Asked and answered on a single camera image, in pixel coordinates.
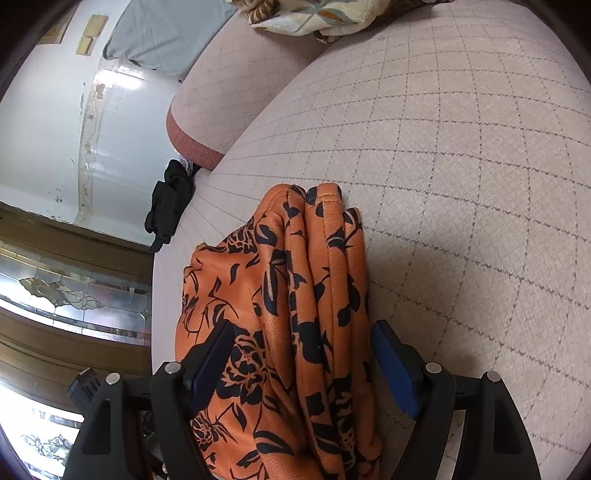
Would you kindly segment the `pink checked bed mattress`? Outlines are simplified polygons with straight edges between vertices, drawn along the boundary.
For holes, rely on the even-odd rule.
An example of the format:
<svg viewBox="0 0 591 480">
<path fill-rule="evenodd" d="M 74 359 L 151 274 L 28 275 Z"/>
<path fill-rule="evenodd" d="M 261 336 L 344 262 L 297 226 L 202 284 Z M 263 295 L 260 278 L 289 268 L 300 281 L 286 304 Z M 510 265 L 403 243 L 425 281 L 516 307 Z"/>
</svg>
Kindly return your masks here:
<svg viewBox="0 0 591 480">
<path fill-rule="evenodd" d="M 266 106 L 155 257 L 152 361 L 182 271 L 279 183 L 360 209 L 374 318 L 451 372 L 497 371 L 545 479 L 590 444 L 590 85 L 513 1 L 456 1 L 342 39 Z"/>
</svg>

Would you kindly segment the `framed wall picture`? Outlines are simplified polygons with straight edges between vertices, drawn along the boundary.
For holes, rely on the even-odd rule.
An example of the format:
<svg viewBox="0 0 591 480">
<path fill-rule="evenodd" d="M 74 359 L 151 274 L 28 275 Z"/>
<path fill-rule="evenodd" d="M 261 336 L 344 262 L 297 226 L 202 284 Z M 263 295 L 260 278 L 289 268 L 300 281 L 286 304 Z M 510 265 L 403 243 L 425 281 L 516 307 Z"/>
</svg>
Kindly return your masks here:
<svg viewBox="0 0 591 480">
<path fill-rule="evenodd" d="M 40 38 L 39 45 L 59 45 L 78 9 L 79 1 L 73 3 L 68 10 Z"/>
</svg>

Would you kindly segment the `small tan wall plate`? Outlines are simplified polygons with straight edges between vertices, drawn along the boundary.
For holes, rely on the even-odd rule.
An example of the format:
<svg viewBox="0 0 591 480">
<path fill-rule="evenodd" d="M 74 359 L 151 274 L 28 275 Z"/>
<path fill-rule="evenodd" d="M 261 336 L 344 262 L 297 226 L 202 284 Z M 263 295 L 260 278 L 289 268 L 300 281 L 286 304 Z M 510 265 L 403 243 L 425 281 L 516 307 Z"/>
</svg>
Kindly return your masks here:
<svg viewBox="0 0 591 480">
<path fill-rule="evenodd" d="M 80 56 L 90 56 L 95 42 L 94 37 L 83 35 L 76 48 L 76 54 Z"/>
</svg>

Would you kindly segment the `orange black floral garment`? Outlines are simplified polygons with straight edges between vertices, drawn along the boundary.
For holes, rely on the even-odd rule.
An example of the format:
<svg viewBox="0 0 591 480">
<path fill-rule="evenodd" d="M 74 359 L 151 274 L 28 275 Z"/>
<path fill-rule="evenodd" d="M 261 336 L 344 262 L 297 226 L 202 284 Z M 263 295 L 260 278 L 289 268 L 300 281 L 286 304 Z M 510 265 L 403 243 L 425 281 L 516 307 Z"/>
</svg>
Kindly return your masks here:
<svg viewBox="0 0 591 480">
<path fill-rule="evenodd" d="M 382 442 L 359 210 L 334 183 L 270 189 L 183 272 L 175 354 L 221 320 L 235 346 L 191 428 L 221 479 L 375 479 Z"/>
</svg>

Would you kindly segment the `brown wooden glass cabinet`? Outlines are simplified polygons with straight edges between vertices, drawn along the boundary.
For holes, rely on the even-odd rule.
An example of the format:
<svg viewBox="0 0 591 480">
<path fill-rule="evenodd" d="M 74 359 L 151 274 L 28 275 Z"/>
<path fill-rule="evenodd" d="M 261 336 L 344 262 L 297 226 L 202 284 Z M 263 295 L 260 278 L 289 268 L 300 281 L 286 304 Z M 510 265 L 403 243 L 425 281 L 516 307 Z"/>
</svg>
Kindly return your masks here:
<svg viewBox="0 0 591 480">
<path fill-rule="evenodd" d="M 1 206 L 1 438 L 27 477 L 62 477 L 79 373 L 149 373 L 152 265 L 144 246 Z"/>
</svg>

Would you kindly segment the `grey sheet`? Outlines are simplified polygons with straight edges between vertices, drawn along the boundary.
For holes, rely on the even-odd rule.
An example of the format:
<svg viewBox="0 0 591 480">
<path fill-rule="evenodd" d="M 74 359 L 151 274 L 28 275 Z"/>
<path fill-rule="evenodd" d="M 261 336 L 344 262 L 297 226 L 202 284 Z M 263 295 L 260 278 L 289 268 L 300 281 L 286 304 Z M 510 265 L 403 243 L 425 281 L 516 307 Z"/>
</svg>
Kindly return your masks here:
<svg viewBox="0 0 591 480">
<path fill-rule="evenodd" d="M 132 0 L 102 56 L 183 77 L 235 12 L 235 6 L 218 0 Z"/>
</svg>

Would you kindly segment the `cream floral patterned cloth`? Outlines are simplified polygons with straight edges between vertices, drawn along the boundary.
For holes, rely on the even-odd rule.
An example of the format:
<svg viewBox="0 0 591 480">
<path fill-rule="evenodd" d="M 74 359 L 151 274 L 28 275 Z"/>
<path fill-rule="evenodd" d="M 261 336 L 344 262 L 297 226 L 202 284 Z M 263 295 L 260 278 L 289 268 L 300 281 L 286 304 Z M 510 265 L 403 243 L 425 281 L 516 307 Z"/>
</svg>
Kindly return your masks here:
<svg viewBox="0 0 591 480">
<path fill-rule="evenodd" d="M 233 0 L 249 26 L 273 34 L 314 36 L 332 43 L 370 27 L 392 21 L 419 8 L 441 4 L 424 0 Z"/>
</svg>

